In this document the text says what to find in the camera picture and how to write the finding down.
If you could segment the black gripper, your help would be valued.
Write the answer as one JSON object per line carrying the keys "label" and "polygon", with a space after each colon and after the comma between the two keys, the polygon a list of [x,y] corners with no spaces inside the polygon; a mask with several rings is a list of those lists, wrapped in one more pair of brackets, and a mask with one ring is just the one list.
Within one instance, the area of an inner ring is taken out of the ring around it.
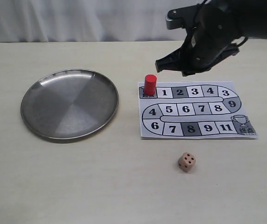
{"label": "black gripper", "polygon": [[234,17],[220,6],[204,5],[195,19],[195,28],[181,48],[155,61],[156,71],[180,71],[183,77],[210,71],[239,53],[233,40],[240,37]]}

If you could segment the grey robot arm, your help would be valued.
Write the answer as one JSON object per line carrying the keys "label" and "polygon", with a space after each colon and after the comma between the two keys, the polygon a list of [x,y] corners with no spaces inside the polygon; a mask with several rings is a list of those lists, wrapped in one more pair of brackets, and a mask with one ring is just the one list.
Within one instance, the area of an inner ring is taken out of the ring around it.
{"label": "grey robot arm", "polygon": [[180,48],[155,61],[157,72],[203,73],[238,54],[249,38],[267,40],[267,0],[205,0],[170,10],[166,26],[185,29],[187,36]]}

